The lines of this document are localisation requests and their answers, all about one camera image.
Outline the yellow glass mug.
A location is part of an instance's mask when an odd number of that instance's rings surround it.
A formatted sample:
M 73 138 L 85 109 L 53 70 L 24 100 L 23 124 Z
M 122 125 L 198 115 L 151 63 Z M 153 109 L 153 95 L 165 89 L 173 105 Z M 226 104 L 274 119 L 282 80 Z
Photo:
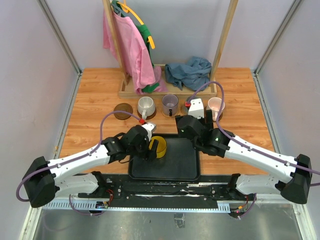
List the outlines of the yellow glass mug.
M 167 142 L 162 136 L 152 136 L 150 142 L 152 140 L 158 140 L 158 147 L 157 147 L 157 159 L 160 159 L 165 156 L 167 151 Z

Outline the dark wooden coaster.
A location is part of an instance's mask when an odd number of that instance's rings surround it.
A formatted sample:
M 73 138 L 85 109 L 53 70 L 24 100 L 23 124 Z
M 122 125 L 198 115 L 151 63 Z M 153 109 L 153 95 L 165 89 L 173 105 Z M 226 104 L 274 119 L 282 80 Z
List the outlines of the dark wooden coaster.
M 217 120 L 220 121 L 222 119 L 222 117 L 223 117 L 223 113 L 221 113 L 220 115 L 218 115 L 218 112 L 213 112 L 212 113 L 212 120 L 214 122 L 216 122 Z
M 128 103 L 122 102 L 115 106 L 114 111 L 116 111 L 114 114 L 116 119 L 127 120 L 131 117 L 130 114 L 133 113 L 133 107 Z

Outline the pink ceramic mug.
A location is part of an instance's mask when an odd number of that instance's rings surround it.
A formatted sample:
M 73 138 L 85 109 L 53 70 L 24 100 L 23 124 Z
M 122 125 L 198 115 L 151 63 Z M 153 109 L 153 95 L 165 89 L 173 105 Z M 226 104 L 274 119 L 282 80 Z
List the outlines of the pink ceramic mug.
M 207 107 L 206 109 L 209 110 L 211 109 L 212 110 L 212 114 L 214 112 L 218 112 L 218 115 L 220 115 L 221 113 L 223 113 L 223 110 L 225 108 L 225 103 L 223 102 L 223 105 L 221 106 L 222 104 L 222 99 L 219 98 L 219 97 L 212 97 L 208 100 L 207 102 Z

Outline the woven rattan coaster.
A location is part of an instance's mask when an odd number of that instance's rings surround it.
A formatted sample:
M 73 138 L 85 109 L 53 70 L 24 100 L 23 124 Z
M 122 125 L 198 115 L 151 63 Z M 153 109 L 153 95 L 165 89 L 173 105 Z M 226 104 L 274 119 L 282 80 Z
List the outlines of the woven rattan coaster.
M 181 114 L 185 116 L 185 115 L 188 115 L 188 113 L 189 113 L 189 109 L 185 105 L 182 105 Z

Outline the grey glass mug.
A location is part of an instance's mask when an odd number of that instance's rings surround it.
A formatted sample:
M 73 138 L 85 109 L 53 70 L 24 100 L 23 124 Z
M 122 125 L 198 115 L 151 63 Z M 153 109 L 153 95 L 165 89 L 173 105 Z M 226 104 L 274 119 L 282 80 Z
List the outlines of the grey glass mug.
M 184 103 L 182 105 L 182 109 L 185 115 L 191 115 L 195 118 L 198 118 L 198 111 L 199 111 L 199 98 L 193 98 L 190 100 L 190 106 L 186 106 Z

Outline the light woven coaster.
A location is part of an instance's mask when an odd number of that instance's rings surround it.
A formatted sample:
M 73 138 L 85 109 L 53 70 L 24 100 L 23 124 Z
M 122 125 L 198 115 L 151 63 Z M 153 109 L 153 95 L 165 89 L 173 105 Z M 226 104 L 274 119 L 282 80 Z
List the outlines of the light woven coaster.
M 177 116 L 180 112 L 177 111 L 175 114 L 173 114 L 172 116 L 170 116 L 169 114 L 166 114 L 164 111 L 161 111 L 162 115 L 165 117 L 165 118 L 175 118 L 175 116 Z

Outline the white ceramic mug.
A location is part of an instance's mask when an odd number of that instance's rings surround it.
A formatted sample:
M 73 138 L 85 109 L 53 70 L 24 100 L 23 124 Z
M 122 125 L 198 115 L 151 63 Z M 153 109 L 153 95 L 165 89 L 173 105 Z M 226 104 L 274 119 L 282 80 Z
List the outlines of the white ceramic mug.
M 149 96 L 143 96 L 138 100 L 137 110 L 143 120 L 153 115 L 156 111 L 154 100 Z

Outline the purple glass mug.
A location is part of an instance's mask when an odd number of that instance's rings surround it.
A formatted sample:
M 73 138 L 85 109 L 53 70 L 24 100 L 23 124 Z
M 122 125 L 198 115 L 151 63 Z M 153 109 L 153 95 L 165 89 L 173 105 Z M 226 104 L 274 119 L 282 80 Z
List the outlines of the purple glass mug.
M 178 112 L 179 98 L 175 94 L 164 95 L 161 102 L 162 111 L 164 111 L 167 115 L 172 116 Z

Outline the brown glass coaster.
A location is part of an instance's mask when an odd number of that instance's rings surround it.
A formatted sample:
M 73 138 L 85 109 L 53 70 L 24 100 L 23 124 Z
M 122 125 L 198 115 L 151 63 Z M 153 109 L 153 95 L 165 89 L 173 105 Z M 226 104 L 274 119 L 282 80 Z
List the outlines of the brown glass coaster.
M 140 114 L 140 112 L 138 110 L 137 110 L 137 114 L 138 114 L 139 118 L 142 118 L 142 114 Z M 153 112 L 152 115 L 147 116 L 146 119 L 144 119 L 144 120 L 150 120 L 150 119 L 154 118 L 156 116 L 156 114 L 157 114 L 157 109 L 155 109 L 155 111 Z

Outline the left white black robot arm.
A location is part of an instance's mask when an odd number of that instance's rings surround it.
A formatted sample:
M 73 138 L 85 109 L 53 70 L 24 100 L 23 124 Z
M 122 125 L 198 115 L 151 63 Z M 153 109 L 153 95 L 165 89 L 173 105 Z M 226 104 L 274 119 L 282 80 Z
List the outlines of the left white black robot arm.
M 107 193 L 107 185 L 96 174 L 80 176 L 80 173 L 120 162 L 127 156 L 154 160 L 157 155 L 155 150 L 149 149 L 149 144 L 156 128 L 155 124 L 148 122 L 67 157 L 52 160 L 45 160 L 43 156 L 36 158 L 22 179 L 27 202 L 32 208 L 39 208 L 64 195 L 85 193 L 103 197 Z

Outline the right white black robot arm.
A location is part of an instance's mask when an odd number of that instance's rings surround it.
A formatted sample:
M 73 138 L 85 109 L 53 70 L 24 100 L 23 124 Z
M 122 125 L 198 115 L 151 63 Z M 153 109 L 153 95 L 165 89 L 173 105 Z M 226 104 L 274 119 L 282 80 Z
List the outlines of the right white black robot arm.
M 213 122 L 192 115 L 175 117 L 178 135 L 209 156 L 237 160 L 265 171 L 266 175 L 232 174 L 227 196 L 238 200 L 243 195 L 279 194 L 296 204 L 306 204 L 312 180 L 311 159 L 272 152 L 251 144 L 230 131 L 214 127 Z

